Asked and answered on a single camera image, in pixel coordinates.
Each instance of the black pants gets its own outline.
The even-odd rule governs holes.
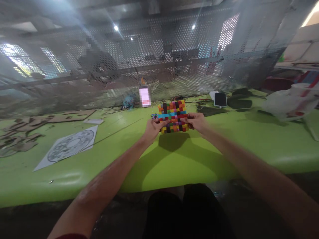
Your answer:
[[[213,192],[203,184],[185,189],[183,202],[169,192],[156,192],[148,202],[143,239],[235,238]]]

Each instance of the perforated metal mesh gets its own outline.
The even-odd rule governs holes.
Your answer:
[[[313,4],[229,0],[0,38],[1,117],[121,105],[142,82],[152,101],[257,87]]]

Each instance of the floor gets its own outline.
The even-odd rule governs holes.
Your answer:
[[[319,202],[319,172],[289,177]],[[224,208],[238,239],[294,238],[282,219],[245,181],[221,181],[207,185]],[[180,196],[183,194],[183,187],[175,190]],[[147,200],[152,193],[117,195],[96,222],[91,238],[141,238]],[[45,239],[70,203],[71,200],[0,209],[0,237]]]

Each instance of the smartphone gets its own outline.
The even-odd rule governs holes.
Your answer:
[[[225,93],[215,93],[214,106],[226,107],[227,106],[227,97]]]
[[[148,87],[139,88],[140,92],[140,102],[142,107],[147,107],[151,105],[150,93]]]

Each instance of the person's left hand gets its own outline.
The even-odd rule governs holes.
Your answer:
[[[160,130],[170,123],[170,120],[160,122],[159,119],[150,119],[146,123],[146,129],[142,136],[147,142],[152,144],[155,141],[156,136],[159,134]]]

